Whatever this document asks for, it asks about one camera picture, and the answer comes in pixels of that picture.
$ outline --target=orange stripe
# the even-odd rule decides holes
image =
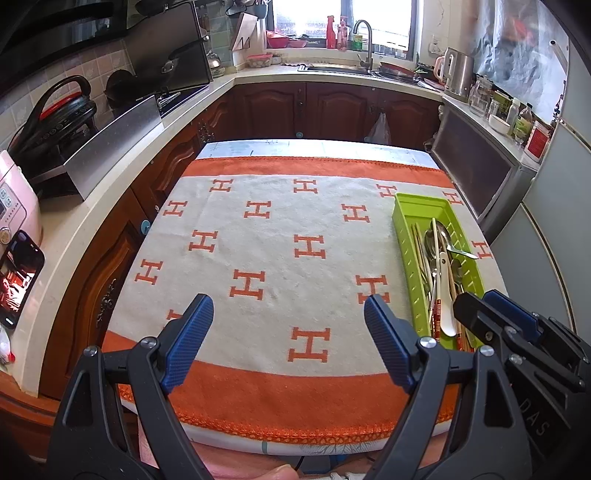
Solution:
[[[194,160],[183,177],[215,175],[306,175],[401,181],[452,189],[447,175],[435,168],[341,158],[229,157]]]
[[[107,331],[103,351],[135,342]],[[123,398],[133,401],[128,385]],[[457,388],[449,388],[439,421],[453,416]],[[407,402],[388,374],[292,377],[194,361],[170,395],[179,419],[194,426],[283,443],[359,443],[388,437]]]

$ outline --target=kitchen counter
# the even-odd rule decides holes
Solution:
[[[488,121],[470,110],[467,103],[448,96],[443,96],[442,98],[444,105],[451,106],[461,112],[470,123],[476,125],[481,131],[483,131],[487,138],[493,141],[497,147],[501,148],[509,158],[513,158],[515,164],[521,163],[535,171],[540,169],[540,164],[529,158],[522,148],[515,145],[511,138],[506,135],[501,135],[499,132],[493,130]]]
[[[168,114],[161,125],[128,151],[84,202],[75,197],[41,202],[41,249],[46,262],[11,334],[16,361],[9,365],[8,373],[23,391],[37,395],[47,341],[61,300],[82,255],[124,191],[176,134],[224,93],[235,85],[265,82],[347,83],[441,101],[440,93],[412,85],[360,75],[298,72],[296,67],[247,69],[215,79],[205,91]]]

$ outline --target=glass jar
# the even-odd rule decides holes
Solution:
[[[492,82],[486,77],[478,78],[468,103],[470,110],[478,116],[484,117],[492,98]]]

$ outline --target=white bowl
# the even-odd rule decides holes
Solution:
[[[495,132],[499,132],[501,135],[509,135],[509,131],[511,130],[511,126],[496,115],[491,115],[488,119],[488,124]]]

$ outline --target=label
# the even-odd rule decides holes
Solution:
[[[534,130],[530,142],[527,145],[527,151],[530,152],[536,158],[541,158],[542,153],[548,143],[548,137],[542,132],[542,130]]]
[[[527,137],[530,136],[532,128],[533,124],[520,116],[519,120],[517,120],[517,123],[515,124],[515,136],[517,138],[525,140]]]

